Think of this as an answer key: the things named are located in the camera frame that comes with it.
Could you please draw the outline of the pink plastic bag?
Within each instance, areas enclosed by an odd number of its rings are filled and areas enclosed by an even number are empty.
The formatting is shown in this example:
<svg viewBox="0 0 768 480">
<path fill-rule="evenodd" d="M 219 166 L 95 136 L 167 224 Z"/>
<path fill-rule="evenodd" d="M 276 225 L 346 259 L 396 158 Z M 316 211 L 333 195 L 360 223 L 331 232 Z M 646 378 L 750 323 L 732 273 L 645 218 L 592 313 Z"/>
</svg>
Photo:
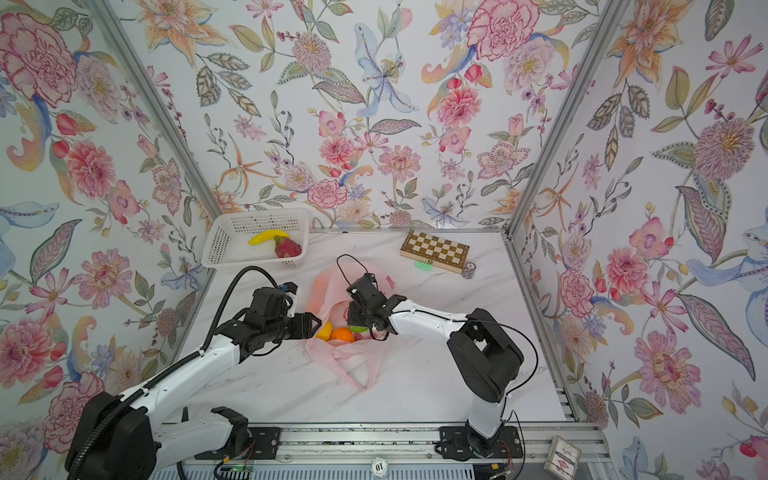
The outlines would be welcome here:
<svg viewBox="0 0 768 480">
<path fill-rule="evenodd" d="M 321 326 L 314 337 L 305 342 L 305 351 L 312 363 L 363 391 L 374 385 L 386 350 L 379 338 L 371 337 L 367 327 L 354 327 L 350 323 L 351 297 L 347 288 L 365 273 L 374 274 L 384 294 L 396 292 L 396 283 L 385 270 L 371 262 L 357 264 L 344 258 L 340 266 L 322 271 L 312 285 L 308 311 L 321 321 Z M 365 367 L 362 382 L 342 365 L 347 360 L 362 362 Z"/>
</svg>

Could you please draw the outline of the red dragon fruit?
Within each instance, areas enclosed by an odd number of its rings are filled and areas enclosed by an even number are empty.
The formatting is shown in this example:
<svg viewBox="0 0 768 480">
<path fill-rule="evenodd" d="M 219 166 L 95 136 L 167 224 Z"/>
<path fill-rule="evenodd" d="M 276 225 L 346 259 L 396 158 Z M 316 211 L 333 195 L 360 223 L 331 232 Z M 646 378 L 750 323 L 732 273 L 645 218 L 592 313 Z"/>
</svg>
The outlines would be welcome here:
<svg viewBox="0 0 768 480">
<path fill-rule="evenodd" d="M 288 236 L 276 236 L 274 242 L 274 252 L 278 258 L 295 258 L 303 253 L 302 246 Z"/>
</svg>

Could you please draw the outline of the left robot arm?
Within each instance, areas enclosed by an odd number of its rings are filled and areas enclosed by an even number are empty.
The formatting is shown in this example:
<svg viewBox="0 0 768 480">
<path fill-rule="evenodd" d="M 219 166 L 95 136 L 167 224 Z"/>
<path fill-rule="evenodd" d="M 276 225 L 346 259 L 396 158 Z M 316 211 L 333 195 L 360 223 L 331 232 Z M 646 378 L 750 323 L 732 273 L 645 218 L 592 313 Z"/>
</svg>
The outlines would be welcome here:
<svg viewBox="0 0 768 480">
<path fill-rule="evenodd" d="M 222 321 L 218 310 L 203 344 L 192 353 L 119 394 L 94 396 L 83 408 L 65 461 L 69 478 L 147 479 L 198 454 L 236 457 L 251 449 L 249 421 L 230 407 L 214 407 L 197 420 L 167 421 L 228 370 L 286 341 L 312 338 L 320 320 L 292 307 L 285 288 L 259 288 L 251 305 L 232 319 Z"/>
</svg>

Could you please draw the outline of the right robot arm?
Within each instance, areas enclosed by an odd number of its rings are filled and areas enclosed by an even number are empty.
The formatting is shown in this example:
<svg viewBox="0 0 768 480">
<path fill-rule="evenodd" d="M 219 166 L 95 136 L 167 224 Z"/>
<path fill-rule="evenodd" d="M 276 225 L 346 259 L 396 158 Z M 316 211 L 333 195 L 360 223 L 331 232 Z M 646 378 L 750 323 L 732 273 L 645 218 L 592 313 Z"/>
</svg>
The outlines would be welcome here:
<svg viewBox="0 0 768 480">
<path fill-rule="evenodd" d="M 438 342 L 449 350 L 473 398 L 464 426 L 440 429 L 436 452 L 456 461 L 497 455 L 502 448 L 507 387 L 525 360 L 504 327 L 484 309 L 448 313 L 403 295 L 386 296 L 372 273 L 350 284 L 347 293 L 350 324 L 368 329 L 373 339 L 407 335 Z"/>
</svg>

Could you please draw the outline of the orange fruit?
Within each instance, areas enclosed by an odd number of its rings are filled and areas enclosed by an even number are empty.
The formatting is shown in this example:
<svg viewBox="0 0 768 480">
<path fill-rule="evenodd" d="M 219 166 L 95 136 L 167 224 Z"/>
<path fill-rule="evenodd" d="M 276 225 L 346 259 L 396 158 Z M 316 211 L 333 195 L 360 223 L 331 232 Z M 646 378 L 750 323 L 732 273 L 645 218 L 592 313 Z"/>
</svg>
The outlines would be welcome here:
<svg viewBox="0 0 768 480">
<path fill-rule="evenodd" d="M 334 329 L 331 340 L 353 343 L 355 341 L 355 335 L 349 328 L 341 327 Z"/>
</svg>

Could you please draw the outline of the yellow lemon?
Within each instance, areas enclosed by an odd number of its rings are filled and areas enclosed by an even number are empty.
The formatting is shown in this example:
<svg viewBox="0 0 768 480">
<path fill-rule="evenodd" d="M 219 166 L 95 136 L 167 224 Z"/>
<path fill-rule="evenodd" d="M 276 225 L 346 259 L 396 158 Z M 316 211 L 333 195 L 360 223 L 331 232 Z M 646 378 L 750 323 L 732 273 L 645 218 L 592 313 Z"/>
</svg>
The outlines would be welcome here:
<svg viewBox="0 0 768 480">
<path fill-rule="evenodd" d="M 316 338 L 322 341 L 329 341 L 332 339 L 334 327 L 330 321 L 326 322 L 324 326 L 317 332 Z"/>
</svg>

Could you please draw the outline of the wooden chessboard box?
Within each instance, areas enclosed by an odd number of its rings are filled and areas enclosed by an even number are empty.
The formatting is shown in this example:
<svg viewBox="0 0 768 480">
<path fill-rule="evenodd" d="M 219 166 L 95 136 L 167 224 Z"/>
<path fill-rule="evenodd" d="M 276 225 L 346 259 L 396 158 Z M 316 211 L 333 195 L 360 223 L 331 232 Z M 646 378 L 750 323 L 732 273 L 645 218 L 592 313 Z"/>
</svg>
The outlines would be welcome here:
<svg viewBox="0 0 768 480">
<path fill-rule="evenodd" d="M 470 247 L 433 234 L 411 230 L 402 246 L 400 255 L 461 274 L 468 260 Z"/>
</svg>

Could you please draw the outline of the white plastic basket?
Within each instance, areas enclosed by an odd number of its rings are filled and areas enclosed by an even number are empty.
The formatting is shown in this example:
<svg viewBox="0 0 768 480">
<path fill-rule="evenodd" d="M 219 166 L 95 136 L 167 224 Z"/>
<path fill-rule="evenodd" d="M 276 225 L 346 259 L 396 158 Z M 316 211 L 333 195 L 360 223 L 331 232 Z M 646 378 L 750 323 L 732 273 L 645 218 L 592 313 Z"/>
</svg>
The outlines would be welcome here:
<svg viewBox="0 0 768 480">
<path fill-rule="evenodd" d="M 309 212 L 301 208 L 223 214 L 216 218 L 207 235 L 201 263 L 206 268 L 231 274 L 246 266 L 296 269 L 308 253 L 309 223 Z M 300 252 L 288 257 L 278 254 L 280 232 L 285 233 L 285 239 L 296 244 Z"/>
</svg>

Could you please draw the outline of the yellow banana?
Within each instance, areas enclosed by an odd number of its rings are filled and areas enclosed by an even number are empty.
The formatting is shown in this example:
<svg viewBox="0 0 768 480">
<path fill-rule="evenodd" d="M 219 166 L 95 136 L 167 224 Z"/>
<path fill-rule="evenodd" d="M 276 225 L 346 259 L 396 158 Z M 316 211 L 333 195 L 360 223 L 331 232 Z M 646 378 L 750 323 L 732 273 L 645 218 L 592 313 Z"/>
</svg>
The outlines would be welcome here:
<svg viewBox="0 0 768 480">
<path fill-rule="evenodd" d="M 256 246 L 256 245 L 260 245 L 265 242 L 268 242 L 270 240 L 274 240 L 275 242 L 280 242 L 282 239 L 285 239 L 285 238 L 289 239 L 290 235 L 283 230 L 272 229 L 272 230 L 267 230 L 255 235 L 248 241 L 248 244 L 251 246 Z"/>
</svg>

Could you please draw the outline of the small card box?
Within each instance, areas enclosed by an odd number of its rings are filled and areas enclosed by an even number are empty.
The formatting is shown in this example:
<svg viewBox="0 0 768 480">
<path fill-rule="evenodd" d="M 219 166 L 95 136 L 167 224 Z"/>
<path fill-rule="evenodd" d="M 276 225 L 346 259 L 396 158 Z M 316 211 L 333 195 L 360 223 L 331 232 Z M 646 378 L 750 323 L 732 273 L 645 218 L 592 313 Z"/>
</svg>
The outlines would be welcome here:
<svg viewBox="0 0 768 480">
<path fill-rule="evenodd" d="M 574 480 L 582 450 L 571 441 L 556 435 L 543 464 L 543 470 L 558 480 Z"/>
</svg>

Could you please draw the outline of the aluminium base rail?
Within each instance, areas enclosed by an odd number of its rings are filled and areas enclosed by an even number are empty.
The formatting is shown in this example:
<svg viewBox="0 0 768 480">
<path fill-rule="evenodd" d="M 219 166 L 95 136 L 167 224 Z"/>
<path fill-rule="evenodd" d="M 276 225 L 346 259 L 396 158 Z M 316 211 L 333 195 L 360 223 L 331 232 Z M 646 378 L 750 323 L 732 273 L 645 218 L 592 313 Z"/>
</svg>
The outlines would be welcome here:
<svg viewBox="0 0 768 480">
<path fill-rule="evenodd" d="M 598 427 L 579 422 L 509 422 L 502 428 L 494 453 L 481 458 L 468 445 L 463 423 L 253 423 L 260 439 L 231 458 L 273 464 L 362 464 L 374 458 L 391 463 L 544 463 L 557 439 L 580 450 L 583 463 L 611 461 Z"/>
</svg>

